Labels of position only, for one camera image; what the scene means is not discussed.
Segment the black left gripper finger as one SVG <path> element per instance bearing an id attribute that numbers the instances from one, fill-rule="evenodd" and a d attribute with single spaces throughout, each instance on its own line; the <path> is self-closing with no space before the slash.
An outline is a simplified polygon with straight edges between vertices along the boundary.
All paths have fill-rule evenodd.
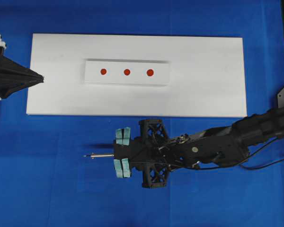
<path id="1" fill-rule="evenodd" d="M 44 79 L 44 77 L 29 68 L 23 67 L 9 58 L 0 55 L 0 73 L 27 76 L 30 78 Z"/>
<path id="2" fill-rule="evenodd" d="M 11 94 L 22 89 L 43 83 L 43 79 L 33 80 L 2 80 L 0 79 L 0 98 L 8 98 Z"/>

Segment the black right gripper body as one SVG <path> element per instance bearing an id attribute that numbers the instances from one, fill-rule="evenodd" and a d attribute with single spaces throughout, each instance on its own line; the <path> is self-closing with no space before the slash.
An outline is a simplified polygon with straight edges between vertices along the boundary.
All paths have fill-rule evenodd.
<path id="1" fill-rule="evenodd" d="M 113 143 L 114 159 L 128 158 L 131 172 L 142 172 L 143 188 L 161 188 L 168 182 L 169 173 L 176 168 L 168 160 L 169 136 L 162 120 L 139 121 L 140 136 L 130 139 L 129 146 Z"/>

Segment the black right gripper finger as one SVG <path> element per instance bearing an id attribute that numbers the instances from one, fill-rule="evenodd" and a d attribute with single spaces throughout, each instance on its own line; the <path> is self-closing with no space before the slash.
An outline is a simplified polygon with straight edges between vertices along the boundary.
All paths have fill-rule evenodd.
<path id="1" fill-rule="evenodd" d="M 131 139 L 131 128 L 117 129 L 115 131 L 115 142 L 119 145 L 129 146 Z"/>
<path id="2" fill-rule="evenodd" d="M 132 176 L 128 158 L 114 159 L 114 168 L 117 178 L 130 178 Z"/>

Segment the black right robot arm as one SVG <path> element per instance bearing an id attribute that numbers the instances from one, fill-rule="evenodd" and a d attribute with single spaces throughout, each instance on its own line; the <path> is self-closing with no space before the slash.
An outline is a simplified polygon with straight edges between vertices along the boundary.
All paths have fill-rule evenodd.
<path id="1" fill-rule="evenodd" d="M 198 170 L 199 164 L 216 168 L 239 165 L 250 158 L 249 147 L 271 138 L 284 138 L 284 107 L 245 117 L 231 126 L 170 138 L 162 120 L 139 122 L 140 136 L 132 139 L 129 127 L 118 129 L 114 140 L 114 168 L 118 178 L 132 169 L 142 172 L 144 188 L 165 187 L 169 174 L 180 168 Z"/>

